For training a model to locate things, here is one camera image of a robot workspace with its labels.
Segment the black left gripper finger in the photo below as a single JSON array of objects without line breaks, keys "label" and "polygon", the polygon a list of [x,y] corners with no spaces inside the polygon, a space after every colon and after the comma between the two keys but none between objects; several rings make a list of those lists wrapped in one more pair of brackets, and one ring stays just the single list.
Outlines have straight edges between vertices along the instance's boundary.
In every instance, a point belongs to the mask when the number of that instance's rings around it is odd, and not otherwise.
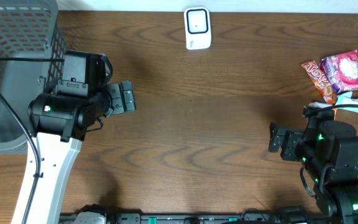
[{"label": "black left gripper finger", "polygon": [[125,107],[125,112],[133,112],[136,110],[134,92],[132,87],[132,82],[129,80],[121,82],[122,93],[123,93],[123,102]]},{"label": "black left gripper finger", "polygon": [[123,103],[121,86],[118,83],[108,84],[107,91],[111,98],[107,116],[123,114],[124,103]]}]

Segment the orange Kleenex tissue pack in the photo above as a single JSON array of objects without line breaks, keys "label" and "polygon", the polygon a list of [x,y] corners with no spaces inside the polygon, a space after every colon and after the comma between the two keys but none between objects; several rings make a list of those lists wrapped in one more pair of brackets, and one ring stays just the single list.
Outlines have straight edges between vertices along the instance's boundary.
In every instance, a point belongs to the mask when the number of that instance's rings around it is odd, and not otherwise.
[{"label": "orange Kleenex tissue pack", "polygon": [[327,108],[330,106],[331,105],[327,104],[327,103],[312,102],[308,105],[308,117],[311,117],[311,116],[319,116],[319,117],[332,116],[332,117],[335,117],[336,109],[314,112],[315,110],[320,110],[320,109]]}]

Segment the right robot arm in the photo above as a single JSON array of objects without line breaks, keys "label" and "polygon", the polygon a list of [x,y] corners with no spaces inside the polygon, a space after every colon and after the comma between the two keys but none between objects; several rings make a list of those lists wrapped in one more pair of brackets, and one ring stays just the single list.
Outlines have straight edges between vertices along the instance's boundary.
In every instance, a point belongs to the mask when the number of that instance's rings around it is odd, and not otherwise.
[{"label": "right robot arm", "polygon": [[269,152],[300,162],[302,184],[326,223],[358,223],[358,135],[355,127],[335,119],[336,107],[304,108],[305,130],[270,124]]}]

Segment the red snack bar wrapper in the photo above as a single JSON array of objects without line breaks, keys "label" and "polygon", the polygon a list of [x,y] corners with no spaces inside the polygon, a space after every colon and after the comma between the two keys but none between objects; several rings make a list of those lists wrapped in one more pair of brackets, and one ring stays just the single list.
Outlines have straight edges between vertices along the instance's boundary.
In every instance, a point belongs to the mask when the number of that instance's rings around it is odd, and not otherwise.
[{"label": "red snack bar wrapper", "polygon": [[308,74],[319,94],[327,104],[334,105],[337,103],[337,95],[330,84],[325,73],[319,68],[314,60],[303,62],[301,67]]}]

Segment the red purple pad packet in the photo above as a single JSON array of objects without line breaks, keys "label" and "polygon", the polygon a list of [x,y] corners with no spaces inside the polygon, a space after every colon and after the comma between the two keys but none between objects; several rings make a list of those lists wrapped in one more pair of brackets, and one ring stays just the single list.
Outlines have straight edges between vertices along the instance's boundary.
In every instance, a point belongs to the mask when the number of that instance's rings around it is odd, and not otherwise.
[{"label": "red purple pad packet", "polygon": [[332,55],[319,63],[335,93],[358,90],[358,51]]}]

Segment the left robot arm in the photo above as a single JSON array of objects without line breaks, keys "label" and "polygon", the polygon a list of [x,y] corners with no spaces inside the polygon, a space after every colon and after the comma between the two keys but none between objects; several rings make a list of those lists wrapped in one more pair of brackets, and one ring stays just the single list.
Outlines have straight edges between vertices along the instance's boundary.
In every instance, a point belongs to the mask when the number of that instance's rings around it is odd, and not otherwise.
[{"label": "left robot arm", "polygon": [[132,83],[111,83],[104,54],[69,50],[62,77],[28,107],[28,154],[13,223],[57,223],[74,161],[86,134],[104,118],[136,109]]}]

